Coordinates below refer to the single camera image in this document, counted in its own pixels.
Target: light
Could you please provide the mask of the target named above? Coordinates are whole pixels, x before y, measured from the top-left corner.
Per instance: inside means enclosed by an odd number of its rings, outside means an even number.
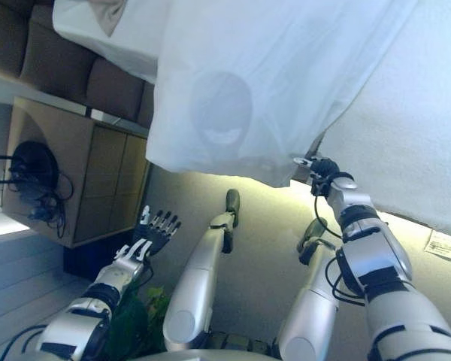
[[[27,226],[24,226],[21,223],[14,222],[10,223],[6,226],[0,226],[0,235],[6,235],[8,233],[19,232],[29,229]]]

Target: wooden cabinet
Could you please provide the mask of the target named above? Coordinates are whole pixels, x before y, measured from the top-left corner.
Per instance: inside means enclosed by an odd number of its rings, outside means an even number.
[[[76,247],[135,226],[149,168],[143,135],[27,99],[17,98],[12,111],[8,154],[18,144],[46,144],[70,178],[74,195],[64,202],[65,234],[45,222],[30,220],[33,202],[4,189],[3,211],[9,217],[66,247]],[[70,194],[66,177],[57,193]]]

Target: white sheet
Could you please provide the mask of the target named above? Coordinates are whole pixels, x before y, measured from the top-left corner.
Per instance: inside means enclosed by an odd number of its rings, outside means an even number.
[[[172,0],[127,0],[108,37],[84,0],[55,0],[53,28],[62,37],[102,55],[136,77],[155,83],[157,59]]]
[[[420,0],[319,148],[382,210],[451,235],[451,0]]]
[[[174,2],[159,57],[149,161],[289,185],[415,1]]]

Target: wall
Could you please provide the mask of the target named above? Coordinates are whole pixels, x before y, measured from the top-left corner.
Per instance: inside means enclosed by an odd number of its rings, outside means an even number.
[[[58,244],[31,230],[1,235],[0,355],[13,335],[49,322],[88,284],[62,271],[62,247]],[[20,353],[25,339],[19,340],[11,356]]]
[[[419,0],[319,151],[383,210],[451,234],[451,0]]]

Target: brown couch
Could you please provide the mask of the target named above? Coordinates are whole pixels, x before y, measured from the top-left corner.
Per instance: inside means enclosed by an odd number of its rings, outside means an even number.
[[[53,0],[0,0],[0,75],[150,127],[153,85],[61,38]]]

